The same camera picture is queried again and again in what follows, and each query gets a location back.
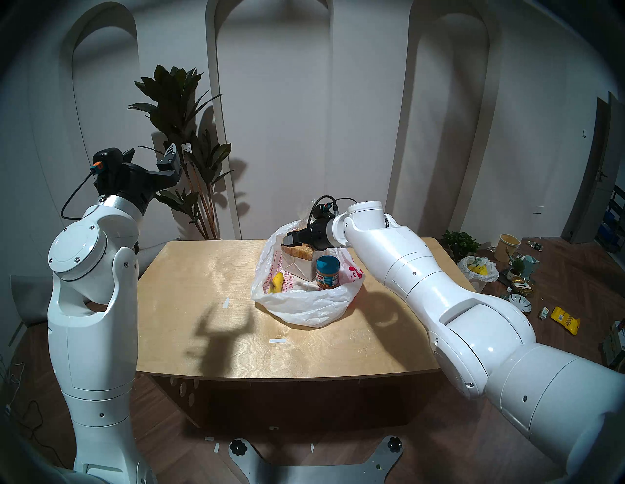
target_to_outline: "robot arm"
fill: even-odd
[[[370,273],[400,296],[425,326],[430,348],[466,397],[491,403],[555,462],[574,473],[606,415],[625,403],[625,377],[583,358],[536,343],[527,318],[509,302],[458,286],[409,228],[380,202],[285,237],[318,250],[353,247]]]
[[[156,479],[137,451],[129,418],[139,273],[131,247],[154,193],[176,185],[181,167],[173,144],[158,172],[130,163],[133,153],[109,148],[94,155],[98,203],[52,243],[48,344],[76,435],[74,470],[109,483],[152,484]],[[106,310],[94,312],[88,301]]]

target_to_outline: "black knob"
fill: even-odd
[[[389,449],[391,449],[391,452],[399,452],[401,450],[401,440],[399,437],[391,437],[389,439]]]
[[[245,455],[245,452],[248,450],[248,448],[242,440],[236,439],[233,440],[230,444],[230,450],[234,455]]]

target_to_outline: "jar label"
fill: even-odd
[[[317,273],[317,285],[322,289],[333,289],[339,285],[339,273],[334,275],[321,275]]]

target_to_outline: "door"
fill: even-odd
[[[594,240],[608,207],[610,196],[612,196],[616,175],[619,171],[625,135],[625,106],[612,93],[609,94],[608,115],[606,118],[607,126],[603,147],[600,151],[599,163],[596,168],[594,166],[588,167],[592,175],[591,189],[586,202],[583,203],[579,221],[575,228],[571,229],[570,243],[572,244],[592,242]]]

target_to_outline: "plastic bag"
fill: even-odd
[[[286,224],[267,240],[256,265],[251,298],[287,323],[319,328],[343,316],[363,286],[364,274],[347,249],[335,248],[327,249],[324,254],[335,256],[341,263],[339,287],[322,290],[315,281],[308,282],[282,271],[280,244],[286,233],[297,230],[299,224],[299,220]],[[282,292],[266,294],[278,271],[284,274]]]
[[[476,274],[468,266],[475,263],[477,266],[485,266],[487,270],[486,275]],[[477,292],[482,292],[484,286],[487,282],[493,282],[497,280],[499,277],[499,271],[497,271],[497,266],[494,262],[488,260],[485,257],[475,257],[474,255],[469,255],[458,262],[458,268],[464,276],[470,281],[471,285],[475,288]]]

